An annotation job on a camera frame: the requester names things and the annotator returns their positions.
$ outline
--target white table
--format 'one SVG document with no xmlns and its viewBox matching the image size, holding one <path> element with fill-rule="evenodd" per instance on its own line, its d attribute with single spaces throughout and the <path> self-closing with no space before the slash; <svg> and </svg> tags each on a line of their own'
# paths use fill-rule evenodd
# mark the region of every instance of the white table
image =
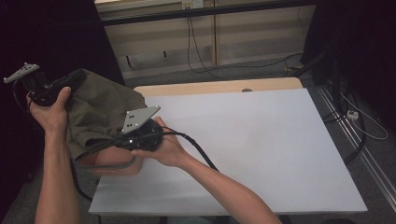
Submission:
<svg viewBox="0 0 396 224">
<path fill-rule="evenodd" d="M 160 105 L 158 115 L 171 128 L 194 138 L 221 172 L 279 215 L 367 210 L 305 89 L 153 96 L 146 103 Z M 190 143 L 181 144 L 204 161 Z M 138 175 L 103 176 L 90 212 L 227 215 L 190 176 L 150 159 Z"/>
</svg>

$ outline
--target skin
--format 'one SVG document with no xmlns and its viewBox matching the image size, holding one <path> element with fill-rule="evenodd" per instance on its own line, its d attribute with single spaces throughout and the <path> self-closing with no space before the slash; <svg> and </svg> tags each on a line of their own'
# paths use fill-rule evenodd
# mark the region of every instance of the skin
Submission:
<svg viewBox="0 0 396 224">
<path fill-rule="evenodd" d="M 77 193 L 70 170 L 69 152 L 65 142 L 67 112 L 64 105 L 70 88 L 61 90 L 50 107 L 31 104 L 33 117 L 45 131 L 44 177 L 35 223 L 78 223 Z M 156 118 L 163 127 L 166 124 Z M 134 150 L 134 156 L 152 158 L 166 166 L 184 170 L 216 198 L 240 223 L 281 223 L 267 204 L 252 190 L 230 177 L 211 169 L 187 153 L 174 135 L 165 135 L 155 152 Z"/>
</svg>

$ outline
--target olive green cloth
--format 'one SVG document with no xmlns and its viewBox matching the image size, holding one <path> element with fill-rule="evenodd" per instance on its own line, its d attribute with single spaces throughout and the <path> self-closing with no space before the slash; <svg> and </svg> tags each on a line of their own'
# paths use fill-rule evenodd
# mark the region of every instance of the olive green cloth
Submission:
<svg viewBox="0 0 396 224">
<path fill-rule="evenodd" d="M 72 90 L 66 106 L 69 116 L 67 145 L 71 156 L 77 160 L 111 147 L 113 137 L 120 134 L 126 111 L 147 106 L 137 91 L 84 69 L 73 73 L 86 76 L 79 87 Z"/>
</svg>

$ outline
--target forearm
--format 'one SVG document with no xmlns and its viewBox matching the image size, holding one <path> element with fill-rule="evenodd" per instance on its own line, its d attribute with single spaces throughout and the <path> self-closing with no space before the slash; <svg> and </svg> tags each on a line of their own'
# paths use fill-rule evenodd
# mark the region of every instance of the forearm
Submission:
<svg viewBox="0 0 396 224">
<path fill-rule="evenodd" d="M 46 134 L 44 177 L 36 223 L 78 223 L 78 200 L 64 134 Z"/>
<path fill-rule="evenodd" d="M 240 223 L 280 223 L 267 204 L 252 190 L 195 158 L 187 156 L 180 167 L 209 191 Z"/>
</svg>

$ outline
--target silver metal plate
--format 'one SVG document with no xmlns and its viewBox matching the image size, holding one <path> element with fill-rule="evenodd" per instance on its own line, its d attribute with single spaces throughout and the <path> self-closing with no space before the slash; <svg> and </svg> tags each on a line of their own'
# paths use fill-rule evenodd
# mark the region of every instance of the silver metal plate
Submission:
<svg viewBox="0 0 396 224">
<path fill-rule="evenodd" d="M 121 130 L 122 133 L 130 133 L 136 129 L 139 129 L 160 109 L 161 108 L 158 105 L 156 105 L 147 108 L 127 111 L 124 125 Z"/>
<path fill-rule="evenodd" d="M 37 70 L 39 68 L 40 68 L 40 66 L 38 66 L 37 64 L 25 63 L 24 66 L 20 70 L 16 71 L 10 77 L 5 77 L 4 83 L 9 83 L 9 82 L 17 80 L 21 77 L 24 77 L 27 74 L 34 72 L 35 70 Z"/>
</svg>

